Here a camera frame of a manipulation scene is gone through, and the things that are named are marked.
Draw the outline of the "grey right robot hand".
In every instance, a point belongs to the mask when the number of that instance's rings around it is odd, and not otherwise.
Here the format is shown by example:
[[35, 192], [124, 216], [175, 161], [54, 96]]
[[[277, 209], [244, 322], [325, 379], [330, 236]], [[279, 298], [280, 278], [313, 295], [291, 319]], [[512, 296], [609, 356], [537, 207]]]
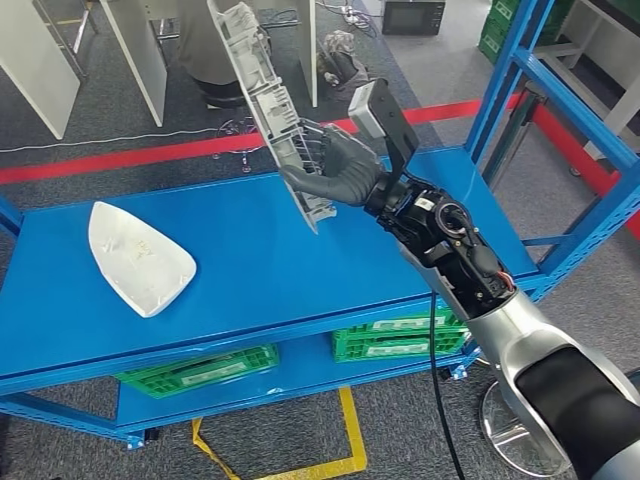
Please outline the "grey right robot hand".
[[283, 165], [281, 176], [293, 190], [360, 207], [386, 172], [378, 155], [334, 124], [303, 119], [300, 149], [322, 166], [320, 175], [294, 165]]

